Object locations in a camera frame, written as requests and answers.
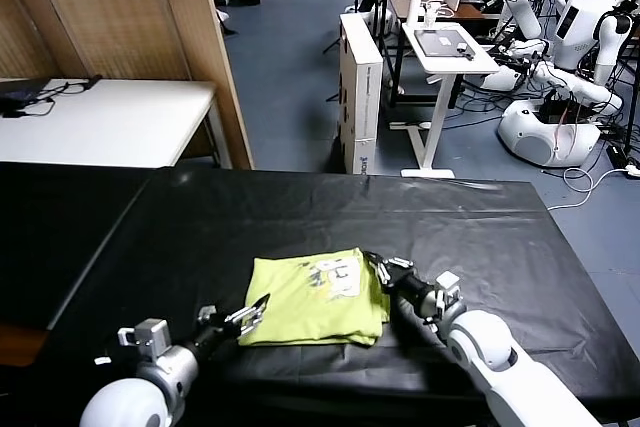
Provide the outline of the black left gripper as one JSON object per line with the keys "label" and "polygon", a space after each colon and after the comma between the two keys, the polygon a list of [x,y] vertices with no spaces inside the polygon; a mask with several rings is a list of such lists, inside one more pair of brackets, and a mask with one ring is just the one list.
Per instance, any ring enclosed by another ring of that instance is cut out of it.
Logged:
{"label": "black left gripper", "polygon": [[271,295],[261,296],[253,304],[235,312],[219,311],[215,305],[200,308],[196,334],[192,344],[198,353],[212,353],[223,342],[244,336],[254,330],[263,319]]}

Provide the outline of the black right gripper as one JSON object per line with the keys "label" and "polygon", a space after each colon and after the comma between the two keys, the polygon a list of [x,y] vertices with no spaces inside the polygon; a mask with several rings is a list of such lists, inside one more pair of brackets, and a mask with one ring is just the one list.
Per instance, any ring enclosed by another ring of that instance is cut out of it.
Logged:
{"label": "black right gripper", "polygon": [[415,275],[413,261],[400,257],[384,258],[367,250],[363,252],[363,257],[385,293],[400,296],[415,310],[422,309],[428,294],[428,284]]}

